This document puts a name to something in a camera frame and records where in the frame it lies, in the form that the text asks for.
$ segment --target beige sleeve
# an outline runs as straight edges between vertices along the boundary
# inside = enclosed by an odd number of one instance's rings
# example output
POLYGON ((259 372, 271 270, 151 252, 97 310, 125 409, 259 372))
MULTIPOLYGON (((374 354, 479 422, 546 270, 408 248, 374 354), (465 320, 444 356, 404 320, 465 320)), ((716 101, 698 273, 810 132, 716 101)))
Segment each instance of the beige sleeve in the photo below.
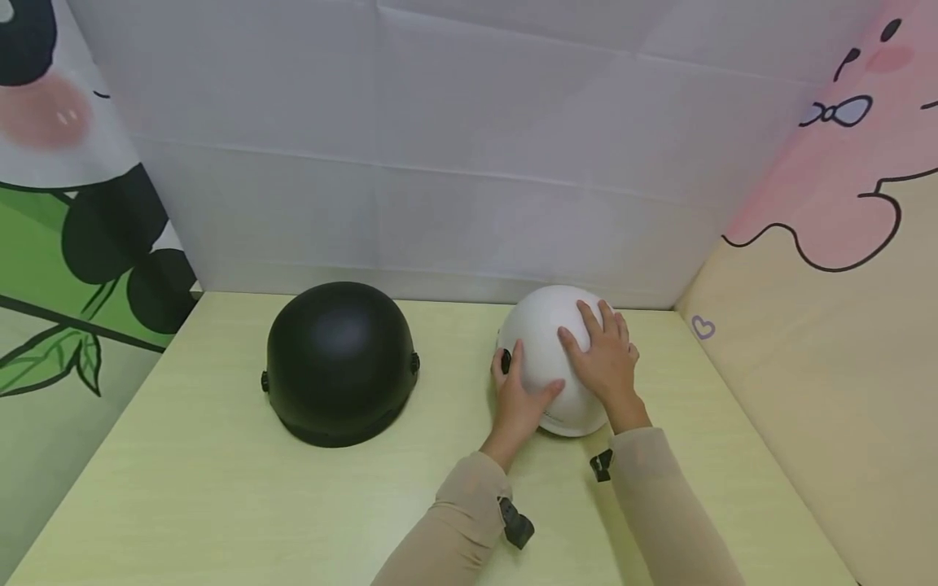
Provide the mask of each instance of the beige sleeve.
POLYGON ((609 444, 615 495, 655 585, 745 584, 684 478, 664 431, 634 429, 614 436, 609 444))
POLYGON ((475 584, 505 529, 499 497, 511 487, 498 464, 480 452, 460 460, 372 586, 475 584))

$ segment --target light green table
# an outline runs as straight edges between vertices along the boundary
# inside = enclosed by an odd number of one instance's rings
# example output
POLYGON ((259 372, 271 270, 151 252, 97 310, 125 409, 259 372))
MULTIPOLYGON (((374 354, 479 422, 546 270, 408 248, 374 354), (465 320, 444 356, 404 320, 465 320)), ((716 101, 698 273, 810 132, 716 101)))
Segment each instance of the light green table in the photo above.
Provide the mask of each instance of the light green table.
MULTIPOLYGON (((423 368, 402 416, 343 449, 298 442, 259 385, 290 297, 206 293, 9 586, 362 586, 488 432, 488 367, 509 307, 401 302, 423 368)), ((853 586, 697 341, 671 312, 627 311, 638 385, 751 586, 853 586)), ((538 434, 511 471, 537 527, 484 584, 648 584, 582 440, 538 434)))

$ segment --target person's left hand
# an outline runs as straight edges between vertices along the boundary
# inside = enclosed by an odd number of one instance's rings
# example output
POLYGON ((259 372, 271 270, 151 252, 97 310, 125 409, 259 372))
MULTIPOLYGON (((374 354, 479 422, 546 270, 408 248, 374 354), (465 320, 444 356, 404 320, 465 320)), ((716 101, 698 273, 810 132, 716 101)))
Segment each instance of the person's left hand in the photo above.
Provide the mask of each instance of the person's left hand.
POLYGON ((540 417, 564 390, 566 383, 563 379, 557 379, 543 389, 529 393, 522 386, 522 341, 515 342, 508 374, 502 372, 504 351, 499 348, 492 358, 492 377, 495 379, 498 401, 492 433, 479 451, 495 460, 507 473, 518 451, 540 425, 540 417))

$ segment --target green leaf drawing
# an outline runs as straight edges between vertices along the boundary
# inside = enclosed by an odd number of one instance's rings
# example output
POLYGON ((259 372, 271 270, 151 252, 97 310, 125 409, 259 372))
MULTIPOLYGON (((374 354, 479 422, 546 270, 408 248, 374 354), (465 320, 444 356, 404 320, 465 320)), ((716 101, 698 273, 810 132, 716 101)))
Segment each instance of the green leaf drawing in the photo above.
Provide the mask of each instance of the green leaf drawing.
POLYGON ((52 193, 23 193, 0 188, 0 207, 6 207, 41 224, 50 230, 62 230, 68 204, 52 193))
MULTIPOLYGON (((0 397, 36 391, 67 377, 79 360, 85 335, 82 330, 57 325, 0 358, 0 397)), ((93 365, 93 362, 89 360, 88 365, 93 365)), ((94 380, 97 387, 97 374, 94 380)))
POLYGON ((98 312, 101 311, 104 304, 111 298, 111 294, 117 287, 117 281, 119 279, 120 278, 115 278, 98 286, 95 294, 91 295, 91 299, 88 299, 88 302, 84 304, 82 308, 82 314, 79 317, 83 322, 91 322, 91 320, 98 315, 98 312))
POLYGON ((77 369, 82 383, 95 395, 101 396, 98 376, 101 373, 101 342, 89 332, 82 332, 82 344, 78 348, 77 369))

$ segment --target white backdrop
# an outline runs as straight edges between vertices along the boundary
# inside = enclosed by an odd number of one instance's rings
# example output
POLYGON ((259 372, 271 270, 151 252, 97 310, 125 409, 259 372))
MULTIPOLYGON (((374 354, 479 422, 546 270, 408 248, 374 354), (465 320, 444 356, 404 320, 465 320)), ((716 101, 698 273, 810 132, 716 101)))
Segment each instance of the white backdrop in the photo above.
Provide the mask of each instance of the white backdrop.
POLYGON ((72 0, 209 290, 669 308, 879 0, 72 0))

